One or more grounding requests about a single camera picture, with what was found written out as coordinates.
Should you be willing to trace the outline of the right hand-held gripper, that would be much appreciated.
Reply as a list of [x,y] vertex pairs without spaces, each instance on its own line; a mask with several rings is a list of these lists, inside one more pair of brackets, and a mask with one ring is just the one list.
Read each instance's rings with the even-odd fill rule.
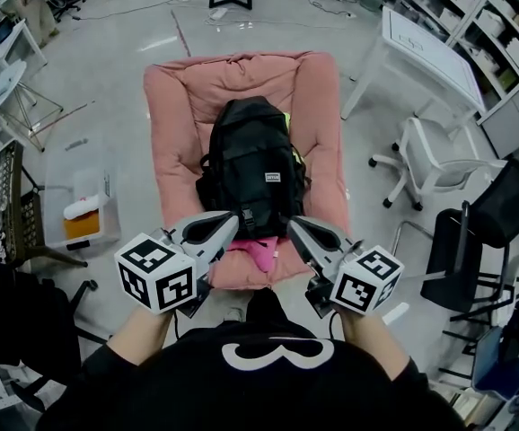
[[314,272],[304,296],[322,318],[335,305],[360,315],[377,310],[404,271],[403,263],[385,248],[367,249],[361,240],[315,217],[292,217],[287,236]]

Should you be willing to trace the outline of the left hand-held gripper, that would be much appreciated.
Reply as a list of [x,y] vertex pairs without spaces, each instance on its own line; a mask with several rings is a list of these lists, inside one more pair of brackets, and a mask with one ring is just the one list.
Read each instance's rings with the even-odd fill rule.
[[191,318],[207,299],[209,272],[239,230],[230,211],[181,219],[169,230],[140,233],[114,254],[123,292],[153,314],[179,311]]

